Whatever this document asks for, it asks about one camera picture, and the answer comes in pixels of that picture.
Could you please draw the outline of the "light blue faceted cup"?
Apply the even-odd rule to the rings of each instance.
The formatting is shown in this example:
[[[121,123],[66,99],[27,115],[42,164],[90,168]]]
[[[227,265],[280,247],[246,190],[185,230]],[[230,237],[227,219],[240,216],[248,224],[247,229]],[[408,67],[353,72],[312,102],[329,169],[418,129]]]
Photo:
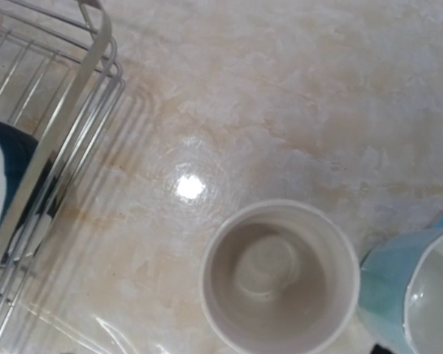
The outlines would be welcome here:
[[[379,345],[443,353],[443,217],[374,247],[360,270],[360,318]]]

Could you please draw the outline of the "teal and white bowl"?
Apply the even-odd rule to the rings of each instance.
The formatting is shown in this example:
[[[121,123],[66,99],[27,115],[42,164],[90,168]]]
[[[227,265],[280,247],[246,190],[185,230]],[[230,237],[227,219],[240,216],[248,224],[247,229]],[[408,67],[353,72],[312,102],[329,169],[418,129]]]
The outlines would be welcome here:
[[[37,146],[38,140],[35,137],[12,125],[0,122],[0,225],[11,205]],[[18,241],[18,231],[22,230],[25,220],[27,219],[27,213],[32,209],[34,200],[38,196],[39,190],[43,186],[51,166],[51,162],[47,162],[45,165],[44,171],[32,192],[31,200],[27,203],[18,221],[13,239],[8,243],[8,250],[4,254],[5,259],[11,255],[12,247],[14,247]],[[39,221],[37,228],[38,234],[32,240],[27,255],[31,253],[35,254],[38,250],[52,219],[55,217],[56,211],[57,206],[54,200],[46,212],[46,215]]]

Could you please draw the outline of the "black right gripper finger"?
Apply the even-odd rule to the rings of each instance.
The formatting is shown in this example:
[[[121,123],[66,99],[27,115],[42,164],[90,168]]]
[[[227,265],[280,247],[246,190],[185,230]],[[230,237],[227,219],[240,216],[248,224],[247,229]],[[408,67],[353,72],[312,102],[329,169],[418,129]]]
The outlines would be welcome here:
[[[395,353],[387,347],[383,347],[379,344],[375,344],[372,347],[370,354],[395,354]]]

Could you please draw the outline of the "light green mug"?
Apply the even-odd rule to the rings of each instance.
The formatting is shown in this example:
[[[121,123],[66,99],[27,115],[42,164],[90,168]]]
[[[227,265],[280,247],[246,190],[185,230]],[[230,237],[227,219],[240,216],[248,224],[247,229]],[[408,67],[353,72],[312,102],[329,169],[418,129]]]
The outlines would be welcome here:
[[[274,199],[228,218],[199,274],[204,315],[238,353],[319,353],[345,330],[360,290],[349,237],[319,209]]]

